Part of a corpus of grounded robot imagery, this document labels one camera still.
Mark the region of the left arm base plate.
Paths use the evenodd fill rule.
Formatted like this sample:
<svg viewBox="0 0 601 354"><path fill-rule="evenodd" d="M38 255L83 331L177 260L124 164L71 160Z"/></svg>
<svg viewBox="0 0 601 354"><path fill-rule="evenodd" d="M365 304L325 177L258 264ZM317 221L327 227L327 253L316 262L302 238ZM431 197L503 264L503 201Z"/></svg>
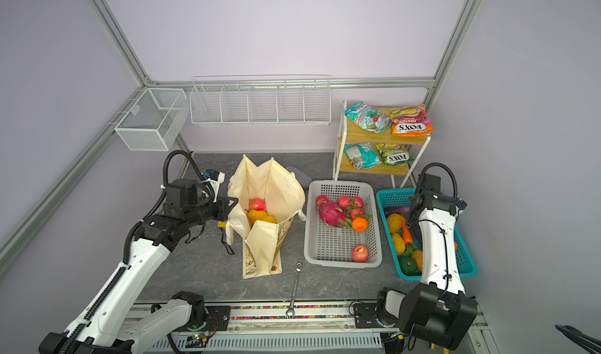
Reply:
<svg viewBox="0 0 601 354"><path fill-rule="evenodd" d="M194 310L189 322L177 327L175 332L226 331L231 311L230 305L206 305L203 312L199 309Z"/></svg>

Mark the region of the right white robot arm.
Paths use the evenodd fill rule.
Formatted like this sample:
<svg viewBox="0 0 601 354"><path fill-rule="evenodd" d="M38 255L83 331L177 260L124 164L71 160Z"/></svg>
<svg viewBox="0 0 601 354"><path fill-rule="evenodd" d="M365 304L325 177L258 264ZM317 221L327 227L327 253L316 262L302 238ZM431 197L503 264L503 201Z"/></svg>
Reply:
<svg viewBox="0 0 601 354"><path fill-rule="evenodd" d="M423 239L423 270L408 294L383 289L376 316L404 337L419 338L445 349L460 345L477 316L477 303L465 294L455 254L455 222L466 203L457 190L441 192L441 178L422 172L411 198L409 223Z"/></svg>

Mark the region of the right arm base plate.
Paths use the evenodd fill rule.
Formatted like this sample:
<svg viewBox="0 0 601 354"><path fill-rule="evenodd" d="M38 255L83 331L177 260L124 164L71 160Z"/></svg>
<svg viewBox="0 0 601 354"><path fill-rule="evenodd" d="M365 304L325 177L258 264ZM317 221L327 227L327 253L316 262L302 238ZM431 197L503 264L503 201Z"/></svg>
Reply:
<svg viewBox="0 0 601 354"><path fill-rule="evenodd" d="M388 324L378 317L375 303L353 301L350 303L348 311L358 329L394 328L394 324Z"/></svg>

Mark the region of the yellow pear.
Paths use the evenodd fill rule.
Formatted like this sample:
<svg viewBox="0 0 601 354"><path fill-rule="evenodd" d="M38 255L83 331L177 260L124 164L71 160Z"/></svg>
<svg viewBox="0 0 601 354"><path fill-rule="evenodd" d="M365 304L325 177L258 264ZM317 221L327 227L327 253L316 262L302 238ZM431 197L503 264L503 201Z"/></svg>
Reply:
<svg viewBox="0 0 601 354"><path fill-rule="evenodd" d="M269 214L266 211L258 211L258 210L252 209L247 212L247 219L248 219L251 227L253 227L253 225L257 221L263 221L268 216L269 216Z"/></svg>

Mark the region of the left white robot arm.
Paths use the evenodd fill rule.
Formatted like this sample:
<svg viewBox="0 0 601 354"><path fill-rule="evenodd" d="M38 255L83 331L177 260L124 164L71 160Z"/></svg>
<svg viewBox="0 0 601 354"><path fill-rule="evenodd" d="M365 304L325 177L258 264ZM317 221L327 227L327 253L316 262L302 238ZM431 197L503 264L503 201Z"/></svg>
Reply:
<svg viewBox="0 0 601 354"><path fill-rule="evenodd" d="M62 333L49 333L40 353L140 353L179 327L202 328L209 315L201 295L180 291L164 307L123 330L128 311L150 277L191 227L216 220L225 222L237 198L218 197L204 205L158 214L137 222L128 235L123 260L95 299Z"/></svg>

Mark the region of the cream floral tote bag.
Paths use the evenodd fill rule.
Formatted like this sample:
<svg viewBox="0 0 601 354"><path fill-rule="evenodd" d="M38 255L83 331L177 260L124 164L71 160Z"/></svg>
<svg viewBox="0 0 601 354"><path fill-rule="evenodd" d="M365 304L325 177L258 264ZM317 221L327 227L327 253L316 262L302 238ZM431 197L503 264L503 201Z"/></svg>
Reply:
<svg viewBox="0 0 601 354"><path fill-rule="evenodd" d="M281 274L280 250L291 224L303 213L305 191L293 172L271 158L259 166L246 155L230 178L228 196L238 204L225 221L226 244L242 241L243 278Z"/></svg>

